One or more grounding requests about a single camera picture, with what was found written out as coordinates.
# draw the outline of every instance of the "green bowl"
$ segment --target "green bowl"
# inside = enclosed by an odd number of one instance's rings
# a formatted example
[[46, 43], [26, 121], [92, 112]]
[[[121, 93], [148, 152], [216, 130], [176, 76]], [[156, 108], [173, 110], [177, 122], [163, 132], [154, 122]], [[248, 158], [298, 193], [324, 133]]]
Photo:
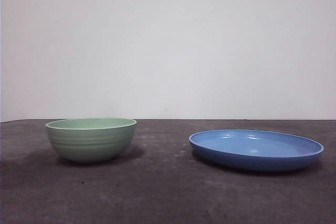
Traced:
[[59, 120], [46, 124], [56, 152], [77, 163], [107, 161], [131, 143], [136, 121], [120, 118]]

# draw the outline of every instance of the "plate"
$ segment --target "plate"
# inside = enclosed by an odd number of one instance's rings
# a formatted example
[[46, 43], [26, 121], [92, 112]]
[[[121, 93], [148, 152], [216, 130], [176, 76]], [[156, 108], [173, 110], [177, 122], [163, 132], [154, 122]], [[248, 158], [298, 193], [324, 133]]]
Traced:
[[311, 139], [256, 130], [214, 130], [189, 137], [194, 151], [212, 162], [261, 172], [302, 169], [321, 156], [323, 146]]

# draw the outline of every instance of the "bowl rim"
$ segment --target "bowl rim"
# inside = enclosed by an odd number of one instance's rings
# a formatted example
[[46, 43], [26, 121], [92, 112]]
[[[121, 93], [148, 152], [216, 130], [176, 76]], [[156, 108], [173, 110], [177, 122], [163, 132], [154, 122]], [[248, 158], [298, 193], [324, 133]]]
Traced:
[[[281, 135], [288, 135], [288, 136], [295, 136], [295, 137], [299, 137], [299, 138], [302, 138], [302, 139], [305, 139], [307, 141], [311, 141], [311, 142], [314, 142], [316, 144], [318, 144], [320, 146], [320, 149], [317, 151], [317, 152], [313, 152], [313, 153], [309, 153], [309, 154], [303, 154], [303, 155], [298, 155], [298, 156], [266, 156], [266, 155], [246, 155], [246, 154], [242, 154], [242, 153], [233, 153], [233, 152], [222, 152], [222, 151], [219, 151], [219, 150], [214, 150], [212, 148], [207, 148], [207, 147], [204, 147], [204, 146], [201, 146], [197, 143], [195, 143], [193, 141], [193, 136], [195, 135], [198, 135], [198, 134], [201, 134], [201, 133], [206, 133], [206, 132], [213, 132], [213, 131], [254, 131], [254, 132], [267, 132], [267, 133], [275, 133], [275, 134], [281, 134]], [[222, 129], [222, 130], [209, 130], [209, 131], [201, 131], [201, 132], [197, 132], [197, 133], [194, 133], [192, 134], [190, 137], [189, 137], [189, 142], [191, 144], [194, 144], [198, 147], [201, 147], [201, 148], [204, 148], [206, 150], [210, 150], [210, 151], [214, 151], [214, 152], [220, 152], [220, 153], [226, 153], [226, 154], [233, 154], [233, 155], [239, 155], [239, 156], [248, 156], [248, 157], [255, 157], [255, 158], [298, 158], [298, 157], [309, 157], [309, 156], [315, 156], [315, 155], [318, 155], [320, 153], [322, 153], [324, 151], [324, 146], [322, 144], [320, 144], [319, 142], [316, 142], [312, 139], [309, 139], [309, 138], [306, 138], [306, 137], [303, 137], [303, 136], [297, 136], [297, 135], [293, 135], [293, 134], [288, 134], [288, 133], [282, 133], [282, 132], [274, 132], [274, 131], [261, 131], [261, 130], [239, 130], [239, 129]]]
[[[55, 123], [55, 122], [61, 122], [61, 121], [75, 121], [75, 120], [85, 120], [85, 119], [123, 119], [123, 120], [129, 120], [132, 121], [133, 123], [128, 124], [128, 125], [120, 125], [120, 126], [112, 126], [112, 127], [104, 127], [104, 128], [63, 128], [63, 127], [54, 127], [54, 126], [50, 126], [51, 123]], [[75, 118], [75, 119], [62, 119], [62, 120], [55, 120], [52, 122], [48, 122], [45, 124], [46, 128], [49, 129], [55, 129], [55, 130], [80, 130], [80, 131], [94, 131], [94, 130], [108, 130], [108, 129], [117, 129], [117, 128], [123, 128], [123, 127], [129, 127], [132, 125], [136, 125], [137, 121], [134, 119], [128, 119], [128, 118]]]

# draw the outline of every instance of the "table surface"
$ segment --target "table surface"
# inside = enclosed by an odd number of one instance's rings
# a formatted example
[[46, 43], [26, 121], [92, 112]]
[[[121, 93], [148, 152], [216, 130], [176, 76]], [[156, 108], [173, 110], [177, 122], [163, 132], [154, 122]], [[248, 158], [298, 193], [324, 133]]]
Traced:
[[[98, 165], [59, 157], [50, 121], [1, 124], [3, 224], [336, 223], [336, 121], [138, 120], [130, 147]], [[302, 170], [244, 172], [192, 152], [188, 137], [215, 129], [300, 135], [325, 151]]]

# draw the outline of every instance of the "shallow dish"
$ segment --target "shallow dish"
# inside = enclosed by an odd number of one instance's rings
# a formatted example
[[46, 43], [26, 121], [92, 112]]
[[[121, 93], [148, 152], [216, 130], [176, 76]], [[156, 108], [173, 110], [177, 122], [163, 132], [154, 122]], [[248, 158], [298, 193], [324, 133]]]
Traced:
[[136, 121], [119, 118], [59, 120], [46, 124], [52, 147], [78, 163], [107, 161], [131, 143]]
[[304, 168], [324, 150], [308, 138], [255, 130], [204, 131], [191, 135], [189, 141], [198, 155], [212, 162], [263, 172]]

